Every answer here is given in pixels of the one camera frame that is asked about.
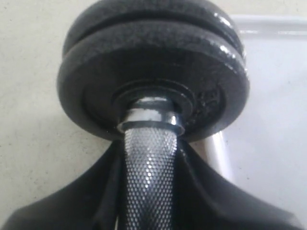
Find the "knurled handle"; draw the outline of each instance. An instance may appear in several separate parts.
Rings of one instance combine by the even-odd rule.
[[[125,132],[126,184],[119,230],[172,230],[177,135],[162,128]]]

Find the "weight plate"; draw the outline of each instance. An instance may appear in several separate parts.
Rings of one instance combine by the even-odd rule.
[[[122,138],[114,94],[127,84],[163,87],[165,81],[195,98],[182,136],[188,141],[231,124],[249,92],[244,60],[224,39],[190,24],[154,20],[117,24],[80,41],[63,60],[58,92],[72,121],[113,140]]]
[[[238,30],[230,17],[206,0],[103,0],[81,14],[68,32],[63,55],[87,36],[110,26],[137,20],[188,23],[222,37],[244,56]]]

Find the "gray floor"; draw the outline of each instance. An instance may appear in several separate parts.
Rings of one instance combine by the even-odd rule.
[[[0,225],[75,179],[109,145],[65,116],[55,88],[66,31],[92,2],[0,1]],[[306,0],[214,2],[233,14],[307,16]]]

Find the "concrete floor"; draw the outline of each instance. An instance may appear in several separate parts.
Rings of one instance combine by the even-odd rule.
[[[65,116],[55,87],[65,34],[93,2],[0,1],[0,225],[74,180],[109,145]],[[307,16],[306,0],[213,2],[231,14]]]

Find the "dumbbell handle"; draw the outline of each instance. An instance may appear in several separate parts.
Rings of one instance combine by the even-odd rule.
[[[177,135],[166,128],[125,131],[124,202],[119,230],[172,230]]]

